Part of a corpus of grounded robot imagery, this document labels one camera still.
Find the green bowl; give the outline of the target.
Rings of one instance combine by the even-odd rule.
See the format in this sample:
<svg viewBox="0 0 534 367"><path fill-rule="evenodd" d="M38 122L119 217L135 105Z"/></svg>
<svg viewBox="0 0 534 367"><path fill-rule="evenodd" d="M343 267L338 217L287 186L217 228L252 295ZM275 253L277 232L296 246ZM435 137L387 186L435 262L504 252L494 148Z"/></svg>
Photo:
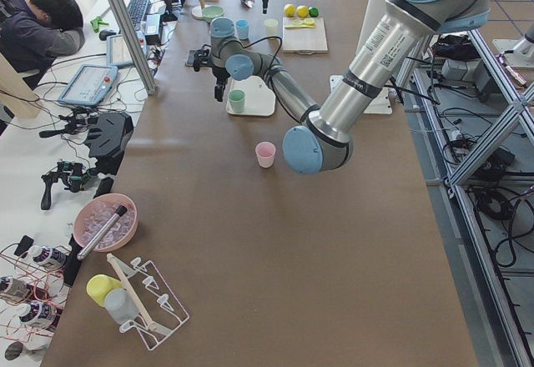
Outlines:
<svg viewBox="0 0 534 367"><path fill-rule="evenodd" d="M216 18L223 16L224 9L218 5L205 6L201 11L201 17L207 23L212 23Z"/></svg>

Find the grey translucent cup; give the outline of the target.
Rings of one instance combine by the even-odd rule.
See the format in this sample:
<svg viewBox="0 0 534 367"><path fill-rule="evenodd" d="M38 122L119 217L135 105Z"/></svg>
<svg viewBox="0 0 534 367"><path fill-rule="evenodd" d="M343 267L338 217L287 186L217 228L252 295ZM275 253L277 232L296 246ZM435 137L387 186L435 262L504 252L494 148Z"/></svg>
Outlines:
<svg viewBox="0 0 534 367"><path fill-rule="evenodd" d="M133 320L139 314L137 306L125 289L113 289L108 292L103 304L112 319L118 324Z"/></svg>

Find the cream plastic cup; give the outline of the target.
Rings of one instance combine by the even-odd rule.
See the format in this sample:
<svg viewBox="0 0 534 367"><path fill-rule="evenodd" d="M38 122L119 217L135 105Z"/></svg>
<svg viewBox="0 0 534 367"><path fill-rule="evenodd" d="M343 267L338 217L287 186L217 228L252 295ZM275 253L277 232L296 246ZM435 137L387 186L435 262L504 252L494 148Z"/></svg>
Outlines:
<svg viewBox="0 0 534 367"><path fill-rule="evenodd" d="M276 36L278 34L279 21L277 19L268 18L264 20L264 32L266 36Z"/></svg>

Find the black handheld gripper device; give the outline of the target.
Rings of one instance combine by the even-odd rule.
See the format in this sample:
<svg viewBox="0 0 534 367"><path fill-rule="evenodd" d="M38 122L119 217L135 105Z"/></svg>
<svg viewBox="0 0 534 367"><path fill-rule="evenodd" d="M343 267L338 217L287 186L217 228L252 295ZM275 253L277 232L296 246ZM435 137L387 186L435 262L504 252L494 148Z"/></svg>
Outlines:
<svg viewBox="0 0 534 367"><path fill-rule="evenodd" d="M59 119L65 122L62 129L43 130L38 136L40 138L51 138L62 134L76 134L84 132L90 125L98 120L98 113L95 109L76 107L69 115L59 115Z"/></svg>

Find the yellow plastic knife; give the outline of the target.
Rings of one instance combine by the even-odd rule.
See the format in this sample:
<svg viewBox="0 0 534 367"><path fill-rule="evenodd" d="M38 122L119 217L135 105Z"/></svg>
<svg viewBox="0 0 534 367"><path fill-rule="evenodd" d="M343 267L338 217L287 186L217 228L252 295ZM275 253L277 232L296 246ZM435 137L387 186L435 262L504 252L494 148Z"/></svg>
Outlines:
<svg viewBox="0 0 534 367"><path fill-rule="evenodd" d="M315 25L284 25L284 29L314 29Z"/></svg>

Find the green lime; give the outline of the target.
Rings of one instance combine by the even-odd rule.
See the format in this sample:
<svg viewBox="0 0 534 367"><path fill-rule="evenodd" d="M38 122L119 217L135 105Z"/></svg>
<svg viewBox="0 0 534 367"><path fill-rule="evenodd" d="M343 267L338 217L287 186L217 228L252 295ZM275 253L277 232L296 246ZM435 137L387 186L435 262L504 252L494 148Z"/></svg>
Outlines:
<svg viewBox="0 0 534 367"><path fill-rule="evenodd" d="M317 18L320 15L319 9L316 7L309 7L308 12L311 18Z"/></svg>

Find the yellow plastic cup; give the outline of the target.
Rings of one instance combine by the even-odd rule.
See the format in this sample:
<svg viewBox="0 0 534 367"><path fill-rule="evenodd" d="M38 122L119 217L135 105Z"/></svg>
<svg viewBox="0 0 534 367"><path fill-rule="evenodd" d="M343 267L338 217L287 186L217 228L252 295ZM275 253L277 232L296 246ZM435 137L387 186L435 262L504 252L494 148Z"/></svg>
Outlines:
<svg viewBox="0 0 534 367"><path fill-rule="evenodd" d="M106 274L94 275L86 285L86 292L100 307L104 306L104 300L108 293L123 286L118 279Z"/></svg>

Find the green plastic cup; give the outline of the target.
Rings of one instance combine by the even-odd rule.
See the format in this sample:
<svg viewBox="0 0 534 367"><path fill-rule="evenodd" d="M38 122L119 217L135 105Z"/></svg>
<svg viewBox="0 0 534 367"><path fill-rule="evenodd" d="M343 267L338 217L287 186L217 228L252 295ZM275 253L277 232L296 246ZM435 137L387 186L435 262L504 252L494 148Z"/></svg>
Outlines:
<svg viewBox="0 0 534 367"><path fill-rule="evenodd" d="M230 91L228 105L233 113L242 113L245 105L245 92L241 89L234 89Z"/></svg>

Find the tea bottle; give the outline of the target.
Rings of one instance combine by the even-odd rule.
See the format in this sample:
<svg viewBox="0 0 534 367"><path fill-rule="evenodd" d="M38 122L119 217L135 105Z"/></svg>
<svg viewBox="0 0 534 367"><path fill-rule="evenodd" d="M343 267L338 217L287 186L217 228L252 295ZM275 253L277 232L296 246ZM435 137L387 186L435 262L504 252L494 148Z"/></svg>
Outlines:
<svg viewBox="0 0 534 367"><path fill-rule="evenodd" d="M63 310L41 301L21 303L15 307L15 315L22 325L54 332Z"/></svg>
<svg viewBox="0 0 534 367"><path fill-rule="evenodd" d="M54 247L34 245L28 254L36 264L51 271L61 269L67 261L67 255Z"/></svg>
<svg viewBox="0 0 534 367"><path fill-rule="evenodd" d="M38 286L27 283L13 276L1 277L1 299L13 303L25 300L46 299L48 292Z"/></svg>

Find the pink bowl with ice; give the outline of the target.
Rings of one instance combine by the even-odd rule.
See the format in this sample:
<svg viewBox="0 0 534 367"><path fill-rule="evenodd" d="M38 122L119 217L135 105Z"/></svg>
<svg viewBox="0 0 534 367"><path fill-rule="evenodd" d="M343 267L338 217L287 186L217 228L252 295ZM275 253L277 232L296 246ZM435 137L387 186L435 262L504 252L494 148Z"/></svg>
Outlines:
<svg viewBox="0 0 534 367"><path fill-rule="evenodd" d="M111 219L115 221L93 250L111 252L123 247L134 236L139 223L136 205L124 194L100 195L81 209L73 226L76 243L86 246Z"/></svg>

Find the wooden cutting board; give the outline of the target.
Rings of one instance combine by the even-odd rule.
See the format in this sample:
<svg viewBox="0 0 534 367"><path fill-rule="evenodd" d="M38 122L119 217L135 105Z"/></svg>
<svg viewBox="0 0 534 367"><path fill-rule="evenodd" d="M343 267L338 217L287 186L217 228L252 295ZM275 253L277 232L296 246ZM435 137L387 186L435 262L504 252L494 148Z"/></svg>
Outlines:
<svg viewBox="0 0 534 367"><path fill-rule="evenodd" d="M283 18L283 52L298 54L327 53L328 43L323 18L315 20L314 29L284 29L284 25L293 25L299 18Z"/></svg>

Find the pink plastic cup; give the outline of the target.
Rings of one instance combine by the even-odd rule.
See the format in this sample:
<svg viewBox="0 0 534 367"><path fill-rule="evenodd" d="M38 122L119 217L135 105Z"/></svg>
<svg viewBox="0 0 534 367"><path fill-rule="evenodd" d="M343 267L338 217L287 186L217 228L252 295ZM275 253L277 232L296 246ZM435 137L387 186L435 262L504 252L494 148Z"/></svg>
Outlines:
<svg viewBox="0 0 534 367"><path fill-rule="evenodd" d="M270 168L276 155L276 147L271 142L260 142L255 146L255 155L261 168Z"/></svg>

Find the person in dark hoodie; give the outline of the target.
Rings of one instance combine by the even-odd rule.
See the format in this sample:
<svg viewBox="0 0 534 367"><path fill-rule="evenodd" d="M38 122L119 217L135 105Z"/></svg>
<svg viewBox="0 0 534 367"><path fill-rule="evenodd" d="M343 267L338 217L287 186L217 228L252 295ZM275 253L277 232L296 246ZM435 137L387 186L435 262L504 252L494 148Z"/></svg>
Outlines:
<svg viewBox="0 0 534 367"><path fill-rule="evenodd" d="M76 0L1 0L1 53L34 89L56 58L85 44L83 15Z"/></svg>

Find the blue teach pendant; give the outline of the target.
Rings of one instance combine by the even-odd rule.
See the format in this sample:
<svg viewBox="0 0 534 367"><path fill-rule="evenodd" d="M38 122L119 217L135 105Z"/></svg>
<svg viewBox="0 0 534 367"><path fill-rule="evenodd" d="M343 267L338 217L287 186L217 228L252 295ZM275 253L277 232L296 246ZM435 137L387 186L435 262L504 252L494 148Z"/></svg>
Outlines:
<svg viewBox="0 0 534 367"><path fill-rule="evenodd" d="M106 38L106 63L117 68L132 67L134 65L127 43L121 34L111 35Z"/></svg>
<svg viewBox="0 0 534 367"><path fill-rule="evenodd" d="M58 97L58 103L90 107L102 102L118 77L116 66L84 64Z"/></svg>

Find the blue plastic cup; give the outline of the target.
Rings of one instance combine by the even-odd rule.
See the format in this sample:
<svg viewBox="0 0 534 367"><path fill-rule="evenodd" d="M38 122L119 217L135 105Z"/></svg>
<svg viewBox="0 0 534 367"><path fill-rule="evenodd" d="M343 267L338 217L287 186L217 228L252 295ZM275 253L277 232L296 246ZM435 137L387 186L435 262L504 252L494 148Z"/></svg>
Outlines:
<svg viewBox="0 0 534 367"><path fill-rule="evenodd" d="M249 39L249 22L244 19L235 22L235 30L239 40Z"/></svg>

